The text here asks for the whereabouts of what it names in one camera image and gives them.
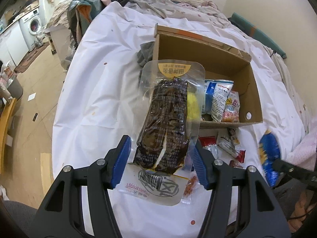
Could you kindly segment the yellow snack bag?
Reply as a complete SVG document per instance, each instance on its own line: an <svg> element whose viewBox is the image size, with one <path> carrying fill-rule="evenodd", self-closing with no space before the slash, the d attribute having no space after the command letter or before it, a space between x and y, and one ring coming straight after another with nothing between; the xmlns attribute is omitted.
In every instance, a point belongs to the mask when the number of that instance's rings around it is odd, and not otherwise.
<svg viewBox="0 0 317 238"><path fill-rule="evenodd" d="M187 93L187 120L199 122L201 119L201 108L195 93Z"/></svg>

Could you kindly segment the blue white snack bag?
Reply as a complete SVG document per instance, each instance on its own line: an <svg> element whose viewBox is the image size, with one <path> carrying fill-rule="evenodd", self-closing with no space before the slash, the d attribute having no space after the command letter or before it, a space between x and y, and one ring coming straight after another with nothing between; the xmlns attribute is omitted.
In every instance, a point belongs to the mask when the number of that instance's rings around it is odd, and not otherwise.
<svg viewBox="0 0 317 238"><path fill-rule="evenodd" d="M221 122L226 101L233 85L234 81L231 80L205 80L205 100L202 114L209 114L213 121Z"/></svg>

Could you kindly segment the dark brown snack packet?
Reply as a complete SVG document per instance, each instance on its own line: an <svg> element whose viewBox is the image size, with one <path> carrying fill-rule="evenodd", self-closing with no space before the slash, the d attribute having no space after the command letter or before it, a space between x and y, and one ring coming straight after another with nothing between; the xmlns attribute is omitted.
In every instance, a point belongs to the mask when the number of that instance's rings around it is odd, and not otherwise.
<svg viewBox="0 0 317 238"><path fill-rule="evenodd" d="M189 150L196 145L201 123L187 120L187 93L196 94L202 111L204 80L204 67L197 62L145 64L120 192L166 206L182 200L192 175Z"/></svg>

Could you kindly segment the white red snack bar packet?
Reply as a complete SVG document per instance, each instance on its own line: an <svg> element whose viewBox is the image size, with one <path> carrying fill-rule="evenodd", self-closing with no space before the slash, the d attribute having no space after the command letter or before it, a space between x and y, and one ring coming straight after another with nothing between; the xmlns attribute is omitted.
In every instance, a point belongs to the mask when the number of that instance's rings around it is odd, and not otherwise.
<svg viewBox="0 0 317 238"><path fill-rule="evenodd" d="M245 149L242 148L236 130L232 128L218 131L217 145L240 163L244 163Z"/></svg>

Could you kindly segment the blue gold snack bag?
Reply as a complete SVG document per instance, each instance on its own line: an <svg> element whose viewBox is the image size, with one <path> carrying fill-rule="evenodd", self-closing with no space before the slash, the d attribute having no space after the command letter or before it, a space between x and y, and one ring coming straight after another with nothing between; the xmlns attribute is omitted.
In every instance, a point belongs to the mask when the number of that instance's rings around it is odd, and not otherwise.
<svg viewBox="0 0 317 238"><path fill-rule="evenodd" d="M258 153L266 181L270 187L274 187L279 172L273 169L273 163L281 158L281 151L275 135L270 130L267 130L260 139Z"/></svg>

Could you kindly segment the red white snack bag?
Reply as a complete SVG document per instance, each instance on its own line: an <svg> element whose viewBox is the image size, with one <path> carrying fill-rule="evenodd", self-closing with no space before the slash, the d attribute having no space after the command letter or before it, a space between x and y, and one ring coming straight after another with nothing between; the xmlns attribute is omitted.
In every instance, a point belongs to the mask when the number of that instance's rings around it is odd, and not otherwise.
<svg viewBox="0 0 317 238"><path fill-rule="evenodd" d="M222 114L222 122L239 123L240 97L237 91L231 90Z"/></svg>

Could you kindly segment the white bed sheet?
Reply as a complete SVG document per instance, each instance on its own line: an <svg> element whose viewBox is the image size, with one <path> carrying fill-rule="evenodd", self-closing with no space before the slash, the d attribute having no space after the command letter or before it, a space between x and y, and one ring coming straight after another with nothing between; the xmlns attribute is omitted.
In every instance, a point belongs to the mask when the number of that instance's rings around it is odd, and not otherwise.
<svg viewBox="0 0 317 238"><path fill-rule="evenodd" d="M238 130L246 165L261 169L258 143L267 130L276 136L282 158L295 150L305 126L262 44L232 24L222 29L186 18L163 19L112 2L90 24L66 75L53 125L54 176L65 165L91 165L131 134L140 73L137 52L141 44L153 41L157 24L198 33L251 55L263 122Z"/></svg>

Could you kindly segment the brown cardboard box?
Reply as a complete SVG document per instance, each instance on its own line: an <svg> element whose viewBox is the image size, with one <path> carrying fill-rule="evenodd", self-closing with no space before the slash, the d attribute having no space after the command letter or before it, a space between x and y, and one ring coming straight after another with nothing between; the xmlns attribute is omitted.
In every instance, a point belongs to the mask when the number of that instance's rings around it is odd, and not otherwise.
<svg viewBox="0 0 317 238"><path fill-rule="evenodd" d="M239 93L238 123L202 121L201 129L239 128L263 122L251 56L235 47L192 32L156 25L153 60L175 59L201 64L205 78L232 80Z"/></svg>

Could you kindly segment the grey cloth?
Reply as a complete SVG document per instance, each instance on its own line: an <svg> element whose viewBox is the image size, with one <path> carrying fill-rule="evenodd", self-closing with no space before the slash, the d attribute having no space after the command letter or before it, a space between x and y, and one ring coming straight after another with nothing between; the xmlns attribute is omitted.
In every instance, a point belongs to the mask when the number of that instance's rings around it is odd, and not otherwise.
<svg viewBox="0 0 317 238"><path fill-rule="evenodd" d="M140 45L140 50L137 53L137 63L141 68L143 68L147 62L152 61L154 44L155 42L151 41Z"/></svg>

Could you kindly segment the grey trash bin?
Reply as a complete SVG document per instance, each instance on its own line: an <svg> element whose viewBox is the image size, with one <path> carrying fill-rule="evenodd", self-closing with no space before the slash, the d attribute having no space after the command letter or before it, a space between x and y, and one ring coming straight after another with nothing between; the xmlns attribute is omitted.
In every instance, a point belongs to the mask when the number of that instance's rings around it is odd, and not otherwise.
<svg viewBox="0 0 317 238"><path fill-rule="evenodd" d="M23 87L21 86L19 80L14 77L8 80L7 90L13 98L19 100L23 95Z"/></svg>

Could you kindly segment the teal rolled mat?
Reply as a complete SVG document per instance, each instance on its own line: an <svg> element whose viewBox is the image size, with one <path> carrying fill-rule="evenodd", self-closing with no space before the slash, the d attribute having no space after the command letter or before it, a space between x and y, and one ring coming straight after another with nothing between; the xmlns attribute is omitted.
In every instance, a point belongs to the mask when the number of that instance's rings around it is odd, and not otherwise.
<svg viewBox="0 0 317 238"><path fill-rule="evenodd" d="M286 59L286 53L262 30L258 29L254 24L247 21L245 18L237 13L233 13L229 18L229 21L242 32L252 37L253 39L261 42L262 44L271 48L274 52L278 53L282 59Z"/></svg>

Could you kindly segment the black plastic bag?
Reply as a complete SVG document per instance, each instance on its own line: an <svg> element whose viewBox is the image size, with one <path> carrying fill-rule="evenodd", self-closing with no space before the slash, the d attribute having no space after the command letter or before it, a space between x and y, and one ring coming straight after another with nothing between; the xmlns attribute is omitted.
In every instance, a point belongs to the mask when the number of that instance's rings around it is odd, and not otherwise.
<svg viewBox="0 0 317 238"><path fill-rule="evenodd" d="M69 29L76 44L79 44L93 19L111 2L121 6L130 0L72 0L68 7L67 19Z"/></svg>

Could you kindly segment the floral crumpled blanket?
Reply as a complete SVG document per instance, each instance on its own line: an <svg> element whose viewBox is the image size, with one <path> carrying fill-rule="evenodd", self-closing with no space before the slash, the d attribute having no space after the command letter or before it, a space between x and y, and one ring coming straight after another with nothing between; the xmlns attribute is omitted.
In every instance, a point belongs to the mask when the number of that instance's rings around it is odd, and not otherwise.
<svg viewBox="0 0 317 238"><path fill-rule="evenodd" d="M186 18L189 21L211 23L222 29L231 25L228 18L218 10L212 1L204 1L200 5L176 3L171 0L130 0L126 7L142 14L151 14L159 18Z"/></svg>

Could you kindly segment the white washing machine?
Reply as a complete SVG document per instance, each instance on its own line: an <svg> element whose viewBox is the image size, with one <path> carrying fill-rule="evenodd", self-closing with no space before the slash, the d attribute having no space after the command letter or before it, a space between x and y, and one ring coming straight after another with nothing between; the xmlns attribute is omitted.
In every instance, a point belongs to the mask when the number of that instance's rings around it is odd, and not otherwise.
<svg viewBox="0 0 317 238"><path fill-rule="evenodd" d="M36 35L42 29L39 9L35 8L24 14L19 20L19 25L27 47L31 52L35 48Z"/></svg>

